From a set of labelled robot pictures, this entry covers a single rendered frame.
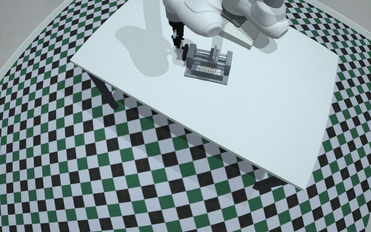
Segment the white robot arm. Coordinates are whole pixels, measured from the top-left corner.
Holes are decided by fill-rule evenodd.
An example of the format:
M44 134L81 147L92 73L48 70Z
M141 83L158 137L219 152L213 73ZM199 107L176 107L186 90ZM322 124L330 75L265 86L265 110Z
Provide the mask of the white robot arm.
M191 31L204 37L214 37L222 31L222 17L238 28L249 20L273 39L281 38L289 29L285 0L162 1L169 21L183 22Z

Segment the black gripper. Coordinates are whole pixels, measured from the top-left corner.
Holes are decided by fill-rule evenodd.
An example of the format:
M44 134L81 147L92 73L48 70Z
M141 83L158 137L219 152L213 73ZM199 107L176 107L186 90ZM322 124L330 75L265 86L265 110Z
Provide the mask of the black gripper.
M173 39L173 43L176 46L176 52L182 52L185 24L183 24L183 22L169 21L169 25L172 26L174 35L172 35L171 38Z

